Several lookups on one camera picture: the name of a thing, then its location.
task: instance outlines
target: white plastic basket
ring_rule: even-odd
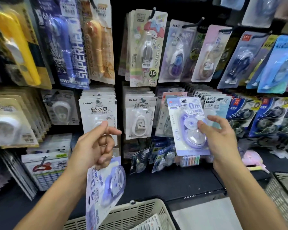
[[[288,223],[288,174],[273,173],[265,192],[275,202]]]
[[[113,208],[98,230],[128,230],[154,214],[159,215],[163,230],[180,230],[169,211],[165,203],[158,198],[142,202],[131,201]],[[86,230],[85,216],[68,220],[63,230]]]

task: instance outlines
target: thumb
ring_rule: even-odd
[[[197,122],[197,126],[198,129],[200,129],[200,131],[204,133],[207,137],[209,137],[214,132],[214,129],[205,124],[202,120],[199,120]]]
[[[93,130],[88,132],[88,135],[84,137],[82,142],[84,142],[87,146],[93,146],[93,144],[98,140],[101,136],[103,136],[107,130],[108,122],[102,121],[102,123],[95,127]]]

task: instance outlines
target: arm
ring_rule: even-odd
[[[244,230],[288,230],[288,226],[274,202],[266,195],[250,171],[242,163],[236,135],[228,121],[208,116],[220,129],[199,121],[199,129],[206,134],[213,167],[222,178],[232,205]]]
[[[113,154],[114,140],[109,135],[121,131],[103,121],[82,135],[73,150],[65,172],[38,201],[14,230],[62,230],[70,213],[85,194],[88,169],[107,167]]]

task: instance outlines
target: hand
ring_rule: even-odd
[[[71,172],[79,181],[86,183],[89,168],[93,165],[96,165],[97,169],[107,167],[115,146],[110,134],[120,135],[122,132],[115,127],[108,127],[108,122],[103,121],[93,130],[80,136],[68,161],[66,171]]]
[[[207,136],[208,146],[214,156],[215,170],[229,163],[242,163],[238,152],[236,134],[229,122],[219,116],[208,115],[207,118],[220,124],[222,129],[208,126],[203,121],[198,121],[197,126]]]

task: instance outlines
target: my melody character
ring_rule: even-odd
[[[165,31],[161,27],[161,24],[156,23],[155,20],[152,20],[150,22],[147,22],[144,25],[144,30],[149,32],[151,34],[151,37],[153,38],[152,44],[155,45],[157,42],[156,38],[164,38]]]

